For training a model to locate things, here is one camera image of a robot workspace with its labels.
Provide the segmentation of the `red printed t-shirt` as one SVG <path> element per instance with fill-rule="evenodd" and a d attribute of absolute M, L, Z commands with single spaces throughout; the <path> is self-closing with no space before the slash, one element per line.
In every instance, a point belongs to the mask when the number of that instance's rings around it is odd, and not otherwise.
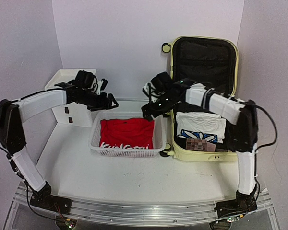
<path fill-rule="evenodd" d="M 101 148 L 153 149 L 154 121 L 144 118 L 101 120 Z"/>

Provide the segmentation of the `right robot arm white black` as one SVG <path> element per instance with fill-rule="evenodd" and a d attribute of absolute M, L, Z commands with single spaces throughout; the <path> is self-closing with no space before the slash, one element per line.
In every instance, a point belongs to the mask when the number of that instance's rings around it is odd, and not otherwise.
<path fill-rule="evenodd" d="M 188 78 L 173 80 L 162 72 L 143 88 L 149 102 L 142 107 L 143 118 L 170 113 L 174 157 L 184 161 L 207 161 L 202 150 L 187 150 L 188 139 L 204 140 L 237 154 L 241 194 L 232 201 L 236 212 L 251 204 L 248 196 L 256 189 L 255 155 L 259 150 L 257 111 L 254 101 L 225 96 L 207 84 Z"/>

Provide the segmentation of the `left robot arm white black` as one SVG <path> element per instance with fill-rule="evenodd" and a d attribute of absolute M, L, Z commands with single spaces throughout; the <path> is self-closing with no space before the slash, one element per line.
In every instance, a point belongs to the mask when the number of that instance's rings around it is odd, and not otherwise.
<path fill-rule="evenodd" d="M 39 192 L 49 185 L 27 152 L 23 123 L 44 111 L 71 103 L 84 105 L 89 111 L 117 108 L 114 95 L 104 92 L 107 83 L 106 79 L 97 80 L 93 73 L 80 70 L 74 79 L 57 83 L 51 89 L 13 101 L 1 100 L 0 149 L 6 153 L 15 174 L 31 189 Z"/>

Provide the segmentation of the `white perforated plastic basket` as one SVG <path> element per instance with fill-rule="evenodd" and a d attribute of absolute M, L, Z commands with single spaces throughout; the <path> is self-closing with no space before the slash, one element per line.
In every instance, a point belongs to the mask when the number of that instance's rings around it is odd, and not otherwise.
<path fill-rule="evenodd" d="M 147 121 L 139 112 L 99 112 L 88 145 L 103 156 L 154 157 L 166 145 L 163 118 Z"/>

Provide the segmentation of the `pale yellow hard-shell suitcase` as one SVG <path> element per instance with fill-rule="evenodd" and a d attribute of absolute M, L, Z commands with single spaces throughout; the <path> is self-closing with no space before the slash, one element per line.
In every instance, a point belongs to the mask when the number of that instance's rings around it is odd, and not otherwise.
<path fill-rule="evenodd" d="M 182 36 L 161 49 L 170 55 L 171 155 L 253 166 L 257 112 L 254 101 L 235 98 L 237 47 L 220 38 Z"/>

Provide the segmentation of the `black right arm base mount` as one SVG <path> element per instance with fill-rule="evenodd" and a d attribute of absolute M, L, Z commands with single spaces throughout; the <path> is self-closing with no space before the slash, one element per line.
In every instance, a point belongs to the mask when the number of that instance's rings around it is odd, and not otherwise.
<path fill-rule="evenodd" d="M 258 197 L 259 189 L 257 188 L 257 185 L 249 195 L 237 191 L 235 199 L 216 203 L 216 207 L 214 208 L 216 211 L 216 219 L 223 220 L 234 218 L 256 211 Z"/>

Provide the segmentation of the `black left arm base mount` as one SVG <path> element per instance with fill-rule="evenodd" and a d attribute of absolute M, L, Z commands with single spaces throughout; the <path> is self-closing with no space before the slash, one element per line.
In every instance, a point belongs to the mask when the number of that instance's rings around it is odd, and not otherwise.
<path fill-rule="evenodd" d="M 61 214 L 69 214 L 72 200 L 53 195 L 48 182 L 46 182 L 45 186 L 39 191 L 34 190 L 31 186 L 29 186 L 29 188 L 33 192 L 29 202 L 30 205 Z"/>

